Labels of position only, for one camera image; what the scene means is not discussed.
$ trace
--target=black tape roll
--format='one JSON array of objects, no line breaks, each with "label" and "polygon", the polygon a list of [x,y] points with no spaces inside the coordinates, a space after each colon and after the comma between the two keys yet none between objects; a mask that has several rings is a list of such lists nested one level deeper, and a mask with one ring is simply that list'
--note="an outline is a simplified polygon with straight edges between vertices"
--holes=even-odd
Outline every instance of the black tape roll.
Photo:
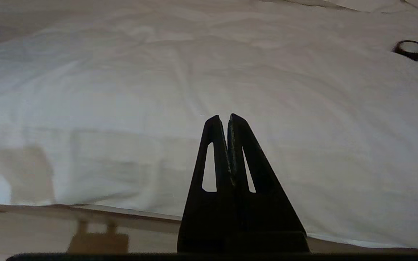
[{"label": "black tape roll", "polygon": [[413,43],[413,44],[417,44],[418,42],[416,41],[411,41],[411,40],[404,40],[404,41],[400,41],[393,49],[394,53],[399,53],[402,54],[408,58],[411,58],[414,61],[418,61],[418,50],[417,51],[413,51],[413,50],[405,50],[405,43]]}]

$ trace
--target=white cloth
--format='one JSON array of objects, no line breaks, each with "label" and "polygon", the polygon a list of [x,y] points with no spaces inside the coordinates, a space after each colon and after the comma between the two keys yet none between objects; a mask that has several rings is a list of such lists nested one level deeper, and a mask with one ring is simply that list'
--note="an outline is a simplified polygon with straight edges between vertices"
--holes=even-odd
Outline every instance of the white cloth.
[{"label": "white cloth", "polygon": [[418,248],[418,10],[0,0],[0,204],[181,215],[202,127],[247,119],[309,236]]}]

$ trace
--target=white bedsheet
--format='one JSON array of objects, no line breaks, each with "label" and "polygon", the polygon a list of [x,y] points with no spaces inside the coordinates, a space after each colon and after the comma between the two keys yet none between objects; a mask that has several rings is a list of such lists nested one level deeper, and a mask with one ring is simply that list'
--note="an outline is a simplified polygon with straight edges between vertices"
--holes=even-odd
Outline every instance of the white bedsheet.
[{"label": "white bedsheet", "polygon": [[204,122],[250,123],[309,236],[418,248],[418,10],[0,0],[0,204],[182,215]]}]

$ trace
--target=tape roll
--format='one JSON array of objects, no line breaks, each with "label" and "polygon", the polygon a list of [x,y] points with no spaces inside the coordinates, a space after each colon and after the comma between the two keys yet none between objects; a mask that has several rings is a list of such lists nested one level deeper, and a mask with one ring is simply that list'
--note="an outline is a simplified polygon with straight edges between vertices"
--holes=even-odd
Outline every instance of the tape roll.
[{"label": "tape roll", "polygon": [[418,61],[418,42],[412,40],[400,41],[394,47],[393,52]]}]

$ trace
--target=wooden surface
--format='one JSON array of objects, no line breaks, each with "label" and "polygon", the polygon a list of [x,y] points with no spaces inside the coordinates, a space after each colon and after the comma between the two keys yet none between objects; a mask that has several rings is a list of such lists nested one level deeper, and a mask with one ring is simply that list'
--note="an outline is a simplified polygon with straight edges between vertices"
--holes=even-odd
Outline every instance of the wooden surface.
[{"label": "wooden surface", "polygon": [[[66,206],[0,206],[0,260],[19,253],[176,252],[178,221]],[[308,239],[312,252],[418,253]]]}]

